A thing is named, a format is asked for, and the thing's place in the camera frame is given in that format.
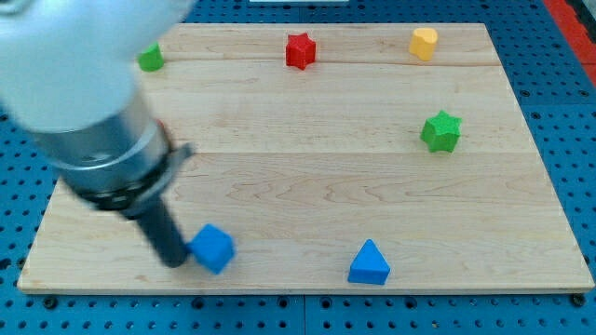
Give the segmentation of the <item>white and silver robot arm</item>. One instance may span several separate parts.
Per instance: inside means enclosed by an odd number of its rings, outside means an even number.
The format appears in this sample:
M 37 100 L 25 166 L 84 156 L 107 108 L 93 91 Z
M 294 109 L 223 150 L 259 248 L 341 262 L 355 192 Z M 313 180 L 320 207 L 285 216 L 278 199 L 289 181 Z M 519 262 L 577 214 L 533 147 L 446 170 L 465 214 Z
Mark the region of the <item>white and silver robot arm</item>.
M 134 72 L 191 0 L 34 0 L 1 5 L 1 103 L 93 207 L 158 194 L 171 147 Z

